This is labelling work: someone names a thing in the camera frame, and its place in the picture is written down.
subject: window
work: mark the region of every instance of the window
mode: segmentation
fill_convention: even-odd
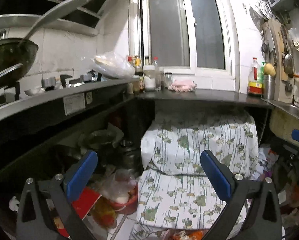
[[[221,0],[142,0],[142,8],[144,55],[165,72],[234,77]]]
[[[148,0],[151,54],[161,66],[190,66],[189,35],[183,0]]]

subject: potato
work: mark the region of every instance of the potato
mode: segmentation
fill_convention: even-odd
[[[270,75],[272,77],[275,77],[276,71],[275,68],[271,63],[266,63],[264,66],[264,75]]]

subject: black countertop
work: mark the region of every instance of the black countertop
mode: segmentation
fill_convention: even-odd
[[[145,100],[192,100],[214,103],[239,104],[273,109],[274,106],[258,97],[240,94],[231,91],[196,89],[195,92],[174,92],[162,90],[157,92],[145,92],[136,96]]]

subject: stainless steel countertop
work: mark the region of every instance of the stainless steel countertop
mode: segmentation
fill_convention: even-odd
[[[127,84],[133,81],[133,79],[117,79],[117,80],[108,80],[103,82],[93,82],[87,83],[78,87],[71,87],[59,90],[48,91],[44,94],[22,98],[20,100],[8,103],[6,105],[0,106],[0,120],[11,116],[13,114],[24,111],[33,106],[37,106],[58,98],[63,98],[66,96],[74,95],[77,93],[82,93],[86,91],[91,91],[99,88],[110,87],[120,84]]]
[[[299,120],[299,107],[275,100],[263,100]]]

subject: plastic bag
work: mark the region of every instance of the plastic bag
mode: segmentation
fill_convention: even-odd
[[[126,169],[118,169],[115,173],[108,177],[99,193],[113,202],[125,204],[128,202],[129,191],[136,186],[136,180],[133,175]]]
[[[135,74],[134,67],[113,51],[96,55],[94,61],[94,70],[105,76],[124,79],[132,78]]]

